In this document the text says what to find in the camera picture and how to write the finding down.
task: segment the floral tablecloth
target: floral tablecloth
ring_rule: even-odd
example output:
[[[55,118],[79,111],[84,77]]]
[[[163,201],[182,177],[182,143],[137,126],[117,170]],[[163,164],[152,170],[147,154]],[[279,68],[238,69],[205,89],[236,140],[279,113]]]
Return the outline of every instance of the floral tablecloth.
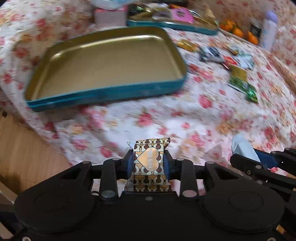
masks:
[[[296,146],[296,101],[283,74],[289,69],[270,61],[259,48],[222,33],[207,36],[166,29],[174,42],[185,38],[218,47],[233,43],[250,52],[255,68],[249,71],[249,82],[257,89],[258,104],[227,85],[230,74],[221,65],[197,62],[196,74],[188,73],[183,89],[171,95],[33,112],[23,92],[34,67],[47,47],[85,31],[88,8],[83,0],[30,5],[25,0],[11,0],[0,10],[2,105],[14,107],[70,163],[88,160],[101,164],[111,157],[123,157],[129,148],[127,141],[146,138],[171,137],[168,150],[173,157],[200,165],[212,160],[226,167],[230,165],[231,139],[238,132],[253,147],[268,152]],[[35,17],[40,11],[42,18]],[[86,32],[95,30],[90,27]],[[190,54],[179,50],[182,55]],[[286,174],[276,168],[272,171]]]

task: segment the brown and gold wrapper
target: brown and gold wrapper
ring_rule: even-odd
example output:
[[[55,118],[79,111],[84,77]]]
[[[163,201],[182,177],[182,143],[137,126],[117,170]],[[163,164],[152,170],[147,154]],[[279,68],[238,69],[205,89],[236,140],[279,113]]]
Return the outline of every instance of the brown and gold wrapper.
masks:
[[[163,152],[170,138],[136,141],[133,147],[133,173],[125,185],[125,191],[172,191],[165,177]]]

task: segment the gold heart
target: gold heart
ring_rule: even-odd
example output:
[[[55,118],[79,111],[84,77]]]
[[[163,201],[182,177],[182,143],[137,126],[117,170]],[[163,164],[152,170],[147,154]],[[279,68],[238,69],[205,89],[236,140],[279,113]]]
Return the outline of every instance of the gold heart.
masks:
[[[155,147],[148,147],[137,160],[150,172],[155,171],[158,168],[158,150]]]

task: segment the purple cap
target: purple cap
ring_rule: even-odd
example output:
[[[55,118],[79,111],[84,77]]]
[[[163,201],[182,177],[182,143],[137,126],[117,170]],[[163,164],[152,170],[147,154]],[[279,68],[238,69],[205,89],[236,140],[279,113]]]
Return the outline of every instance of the purple cap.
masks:
[[[267,11],[265,14],[265,18],[276,23],[276,24],[279,21],[277,15],[275,15],[272,11]]]

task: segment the orange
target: orange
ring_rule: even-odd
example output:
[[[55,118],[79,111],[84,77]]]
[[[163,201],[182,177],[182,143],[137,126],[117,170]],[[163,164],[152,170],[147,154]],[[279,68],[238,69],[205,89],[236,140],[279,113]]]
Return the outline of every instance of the orange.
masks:
[[[248,41],[252,44],[258,45],[258,39],[250,31],[248,32]]]
[[[235,27],[235,28],[233,29],[232,33],[233,33],[234,35],[240,37],[240,38],[243,38],[243,37],[244,37],[243,32],[242,32],[240,29],[238,29],[237,27]]]
[[[233,21],[226,19],[219,24],[219,27],[227,32],[230,32],[233,29],[234,25],[235,23]]]

